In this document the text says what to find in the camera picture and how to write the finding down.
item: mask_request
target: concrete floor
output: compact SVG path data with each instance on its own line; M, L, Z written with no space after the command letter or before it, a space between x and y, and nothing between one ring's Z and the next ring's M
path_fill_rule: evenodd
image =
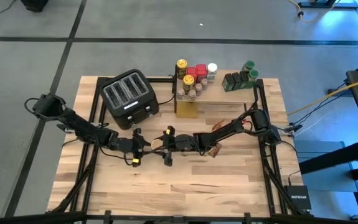
M15 2L0 15L0 36L68 37L80 2L53 0L41 13L26 11L21 2ZM8 4L0 0L0 10ZM324 9L305 11L309 19ZM303 24L286 0L232 0L229 4L218 0L89 0L76 37L358 41L358 14L332 11L314 24ZM0 42L0 215L37 122L23 102L49 91L64 47L63 42ZM286 109L293 111L324 96L328 88L342 83L346 71L358 68L358 46L73 43L57 94L72 106L82 75L117 75L138 68L146 75L167 76L179 58L215 62L226 69L240 69L246 60L254 60L261 77L280 79ZM341 127L349 125L353 132L342 131ZM299 140L357 142L356 104L351 98L338 99L313 114L304 126L296 137ZM47 123L16 215L44 212L63 140L55 123ZM316 216L336 218L339 213L355 212L353 206L335 203L322 209L319 198L335 201L335 197L321 194L315 193L313 200ZM354 203L347 198L341 196L339 202Z

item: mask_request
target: green lid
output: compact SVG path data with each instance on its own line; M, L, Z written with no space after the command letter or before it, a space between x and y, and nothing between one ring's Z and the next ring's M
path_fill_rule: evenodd
M252 69L252 70L249 71L249 76L250 76L251 78L258 78L259 72Z
M245 66L249 69L252 69L255 66L255 62L249 60L245 63Z

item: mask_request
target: wooden shelf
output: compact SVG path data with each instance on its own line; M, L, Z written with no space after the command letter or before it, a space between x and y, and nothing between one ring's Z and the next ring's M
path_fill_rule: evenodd
M253 95L253 89L246 90L235 90L225 92L222 86L224 75L227 73L239 72L238 70L218 70L215 81L208 83L208 89L203 91L200 96L197 96L195 102L197 103L212 103L212 104L243 104L253 103L255 101ZM177 89L181 89L183 86L182 80L177 80ZM188 101L187 96L182 100L176 99L177 101Z

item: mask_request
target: wooden tabletop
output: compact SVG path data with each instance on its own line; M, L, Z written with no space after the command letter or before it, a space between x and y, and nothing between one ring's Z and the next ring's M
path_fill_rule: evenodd
M97 78L82 77L80 80L73 109L85 119L90 114ZM263 81L272 124L288 124L278 79L264 78ZM170 83L152 83L152 86L159 102L171 98ZM253 101L253 95L249 96L252 99L245 99L245 102ZM229 122L243 113L243 109L243 104L237 101L232 104L203 103L199 105L198 118L177 118L173 102L170 102L162 105L157 115L137 127L142 129L147 141L162 135L169 125L176 128L177 135L211 131L215 123L222 119ZM132 130L121 130L109 112L106 113L105 123L110 124L110 129L118 131L120 137L131 138ZM67 134L65 141L72 139L75 136ZM282 139L293 144L289 137L282 136ZM269 217L258 139L238 134L221 143L223 148L216 158L202 157L194 152L174 153L172 167L165 166L163 159L154 154L145 156L141 166L133 168L120 159L98 153L88 213L103 215L105 210L111 210L114 215L243 217L243 213L250 212L252 217ZM55 208L74 185L82 146L77 141L62 149L48 210ZM121 152L105 152L122 156ZM288 175L299 170L298 160L293 148L286 144L278 145L276 153L285 185L288 184ZM292 175L291 182L301 185L300 174ZM278 192L273 184L272 189L279 213ZM79 205L83 201L83 191L82 187Z

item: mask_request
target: white sticker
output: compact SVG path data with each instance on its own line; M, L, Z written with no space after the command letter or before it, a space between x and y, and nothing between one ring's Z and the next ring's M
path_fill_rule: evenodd
M138 103L139 103L139 102L136 101L136 102L134 102L134 103L129 104L128 106L125 106L123 109L126 110L126 109L128 109L128 108L130 108L130 107L132 107L132 106L134 106L134 105L136 105L136 104L138 104Z

